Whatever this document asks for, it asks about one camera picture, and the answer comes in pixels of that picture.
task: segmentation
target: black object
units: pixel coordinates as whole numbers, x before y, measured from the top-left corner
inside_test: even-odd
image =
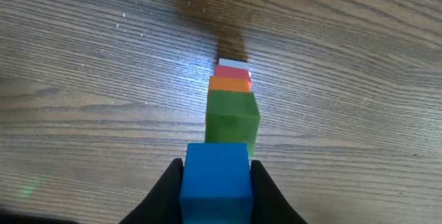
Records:
[[[120,224],[182,224],[180,189],[181,158],[174,159],[146,198]],[[251,162],[253,213],[251,224],[307,224],[290,206],[258,160]],[[0,223],[75,224],[45,218],[0,213]]]

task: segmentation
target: wooden table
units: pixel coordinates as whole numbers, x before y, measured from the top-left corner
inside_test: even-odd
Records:
[[[117,223],[248,60],[256,159],[311,224],[440,223],[442,0],[0,0],[0,207]]]

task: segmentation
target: stack of blocks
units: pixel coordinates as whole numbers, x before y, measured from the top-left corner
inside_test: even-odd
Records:
[[[210,78],[204,144],[189,144],[180,206],[184,224],[250,224],[249,157],[260,114],[249,65],[220,59]]]

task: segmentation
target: pink block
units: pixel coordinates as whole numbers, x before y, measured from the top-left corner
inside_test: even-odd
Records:
[[[247,80],[249,89],[251,89],[251,78],[249,72],[245,69],[216,65],[215,76]]]

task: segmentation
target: green block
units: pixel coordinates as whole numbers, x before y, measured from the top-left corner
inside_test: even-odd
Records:
[[[205,142],[244,142],[253,157],[259,124],[253,93],[209,91]]]

